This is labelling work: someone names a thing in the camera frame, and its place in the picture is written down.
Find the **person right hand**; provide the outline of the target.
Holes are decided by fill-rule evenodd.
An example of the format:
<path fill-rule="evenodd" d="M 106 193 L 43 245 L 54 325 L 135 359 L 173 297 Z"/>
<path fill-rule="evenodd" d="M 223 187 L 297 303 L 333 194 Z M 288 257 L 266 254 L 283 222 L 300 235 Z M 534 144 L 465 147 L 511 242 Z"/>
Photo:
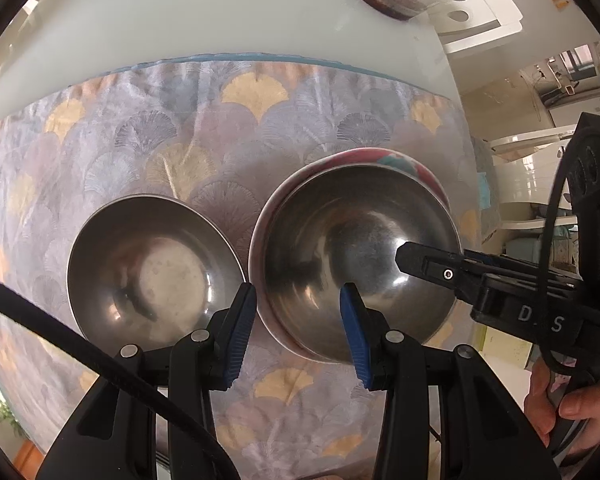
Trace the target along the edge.
<path fill-rule="evenodd" d="M 566 394 L 558 410 L 546 396 L 550 384 L 550 369 L 542 359 L 532 368 L 530 389 L 524 399 L 524 414 L 539 435 L 543 444 L 550 443 L 550 433 L 556 424 L 556 414 L 562 419 L 586 420 L 580 436 L 574 440 L 568 455 L 577 456 L 596 448 L 600 444 L 600 383 Z"/>

